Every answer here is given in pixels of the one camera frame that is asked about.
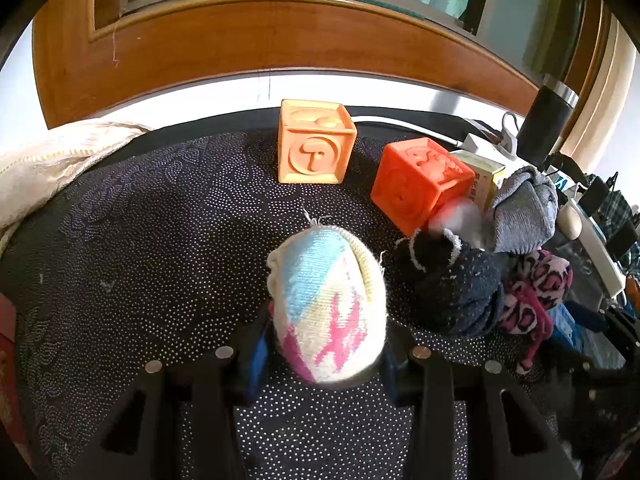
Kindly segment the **small cream carton box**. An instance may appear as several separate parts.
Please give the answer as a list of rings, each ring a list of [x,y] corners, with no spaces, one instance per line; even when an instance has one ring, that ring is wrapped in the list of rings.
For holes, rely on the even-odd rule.
[[[481,211],[486,211],[501,188],[506,165],[463,150],[453,151],[452,154],[475,172],[468,197]]]

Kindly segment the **white pink sock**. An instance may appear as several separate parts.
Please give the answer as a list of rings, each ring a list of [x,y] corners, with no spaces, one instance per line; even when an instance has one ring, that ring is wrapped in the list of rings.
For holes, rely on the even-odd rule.
[[[349,387],[369,375],[386,339],[380,259],[351,232],[314,222],[267,258],[278,347],[308,384]]]

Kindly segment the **light orange toy cube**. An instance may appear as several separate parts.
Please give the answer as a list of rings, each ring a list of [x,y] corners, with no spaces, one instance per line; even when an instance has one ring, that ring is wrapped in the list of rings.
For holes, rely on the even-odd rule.
[[[340,184],[357,128],[343,104],[286,99],[278,132],[280,183]]]

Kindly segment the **white power strip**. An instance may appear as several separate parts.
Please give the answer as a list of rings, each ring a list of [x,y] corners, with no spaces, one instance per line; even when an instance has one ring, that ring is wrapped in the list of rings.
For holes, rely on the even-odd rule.
[[[605,238],[590,217],[587,217],[576,200],[570,198],[567,206],[572,208],[582,222],[582,232],[577,239],[589,256],[600,280],[611,299],[615,299],[625,289],[626,278],[620,265],[612,259],[605,248]]]

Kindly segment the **cream lace curtain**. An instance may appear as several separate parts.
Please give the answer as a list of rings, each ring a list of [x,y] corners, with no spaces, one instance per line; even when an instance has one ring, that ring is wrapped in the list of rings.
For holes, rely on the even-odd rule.
[[[21,222],[83,172],[149,129],[86,119],[48,130],[1,156],[1,247]]]

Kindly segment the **black thermos bottle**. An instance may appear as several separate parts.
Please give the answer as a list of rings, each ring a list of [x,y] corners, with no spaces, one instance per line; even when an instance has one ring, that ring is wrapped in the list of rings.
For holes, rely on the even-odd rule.
[[[578,99],[578,94],[564,82],[545,74],[532,107],[518,130],[518,158],[539,168],[559,139]]]

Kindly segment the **grey rolled sock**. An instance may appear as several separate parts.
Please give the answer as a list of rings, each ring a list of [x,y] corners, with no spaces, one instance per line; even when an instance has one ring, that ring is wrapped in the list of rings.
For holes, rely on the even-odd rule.
[[[492,252],[526,255],[555,232],[558,194],[533,166],[522,167],[498,189],[485,214],[485,243]]]

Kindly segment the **wooden window frame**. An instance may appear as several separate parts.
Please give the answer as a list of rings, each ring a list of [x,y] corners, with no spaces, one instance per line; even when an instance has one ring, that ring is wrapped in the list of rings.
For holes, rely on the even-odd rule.
[[[623,103],[634,44],[605,0],[49,0],[32,23],[46,124],[235,76],[381,76],[518,114],[545,74],[578,102],[559,144],[591,155]]]

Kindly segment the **blue cloth item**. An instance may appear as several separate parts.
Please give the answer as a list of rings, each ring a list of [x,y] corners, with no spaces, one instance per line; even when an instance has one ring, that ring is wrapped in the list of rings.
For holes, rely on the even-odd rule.
[[[548,311],[548,315],[553,323],[551,339],[566,350],[577,353],[584,352],[582,328],[574,320],[567,307],[564,304],[558,304]]]

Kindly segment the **plaid cloth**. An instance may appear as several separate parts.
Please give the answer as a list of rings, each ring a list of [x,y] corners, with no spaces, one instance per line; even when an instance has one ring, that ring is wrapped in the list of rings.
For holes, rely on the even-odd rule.
[[[622,192],[614,188],[616,180],[617,174],[606,181],[595,174],[588,176],[589,183],[595,183],[603,195],[594,218],[612,259],[620,263],[626,275],[639,276],[639,213],[633,212]]]

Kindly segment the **pink leopard sock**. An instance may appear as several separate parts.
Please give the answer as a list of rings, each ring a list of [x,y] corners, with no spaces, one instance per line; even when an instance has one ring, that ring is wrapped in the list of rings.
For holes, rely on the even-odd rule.
[[[538,248],[520,255],[504,286],[504,304],[499,327],[523,338],[524,350],[516,372],[526,375],[532,369],[541,343],[553,333],[549,311],[562,304],[573,284],[570,263],[553,252]]]

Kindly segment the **beige egg-shaped object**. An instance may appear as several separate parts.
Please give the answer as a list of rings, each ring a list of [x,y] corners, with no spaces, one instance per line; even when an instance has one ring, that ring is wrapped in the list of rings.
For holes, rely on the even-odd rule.
[[[570,204],[563,205],[556,216],[556,229],[568,240],[577,240],[582,234],[582,218]]]

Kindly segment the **black rolled sock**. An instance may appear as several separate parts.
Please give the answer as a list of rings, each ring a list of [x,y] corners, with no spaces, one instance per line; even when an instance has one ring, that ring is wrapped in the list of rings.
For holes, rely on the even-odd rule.
[[[385,257],[387,307],[414,330],[480,337],[498,324],[508,260],[474,248],[449,230],[417,230]]]

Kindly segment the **red cardboard box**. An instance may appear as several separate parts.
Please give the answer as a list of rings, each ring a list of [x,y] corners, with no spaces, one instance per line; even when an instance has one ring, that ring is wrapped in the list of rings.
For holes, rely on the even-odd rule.
[[[26,434],[17,394],[15,364],[16,311],[11,301],[2,295],[0,300],[0,387],[1,421],[11,440],[26,443]]]

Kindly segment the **dark orange toy cube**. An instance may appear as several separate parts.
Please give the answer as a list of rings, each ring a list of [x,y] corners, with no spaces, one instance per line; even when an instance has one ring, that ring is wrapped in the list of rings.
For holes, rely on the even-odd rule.
[[[468,194],[475,171],[427,138],[386,144],[371,200],[405,236],[423,229],[442,206]]]

